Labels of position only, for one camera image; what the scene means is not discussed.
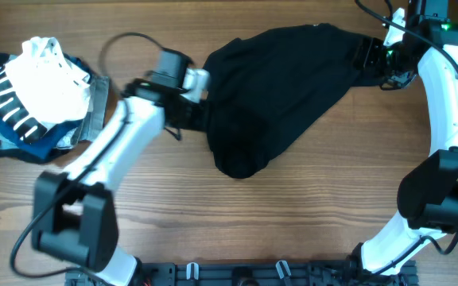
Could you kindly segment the black t-shirt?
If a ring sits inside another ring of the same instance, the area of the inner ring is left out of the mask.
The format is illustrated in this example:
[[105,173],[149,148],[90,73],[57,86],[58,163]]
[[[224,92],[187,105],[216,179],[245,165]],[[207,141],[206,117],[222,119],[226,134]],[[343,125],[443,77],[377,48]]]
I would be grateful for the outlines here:
[[382,78],[361,68],[373,37],[330,24],[270,29],[214,51],[206,134],[215,166],[246,179],[280,156],[352,87]]

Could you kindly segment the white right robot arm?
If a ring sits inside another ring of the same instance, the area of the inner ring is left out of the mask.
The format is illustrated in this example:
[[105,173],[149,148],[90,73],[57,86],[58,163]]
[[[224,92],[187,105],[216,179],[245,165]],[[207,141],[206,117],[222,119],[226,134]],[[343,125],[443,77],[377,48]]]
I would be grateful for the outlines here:
[[458,24],[446,1],[411,0],[382,18],[387,35],[363,50],[363,66],[383,77],[386,91],[420,78],[427,96],[429,156],[406,175],[398,189],[398,209],[372,239],[357,248],[363,279],[397,275],[427,245],[451,236],[458,244]]

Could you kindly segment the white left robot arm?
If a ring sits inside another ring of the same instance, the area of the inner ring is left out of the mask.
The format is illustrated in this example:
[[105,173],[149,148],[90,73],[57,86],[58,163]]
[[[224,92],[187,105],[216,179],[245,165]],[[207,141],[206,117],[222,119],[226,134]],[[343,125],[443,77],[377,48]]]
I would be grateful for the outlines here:
[[126,85],[85,152],[61,173],[37,178],[26,231],[35,250],[105,285],[140,283],[139,260],[118,247],[115,192],[155,137],[192,124],[210,75],[191,64],[185,54],[162,49],[157,67]]

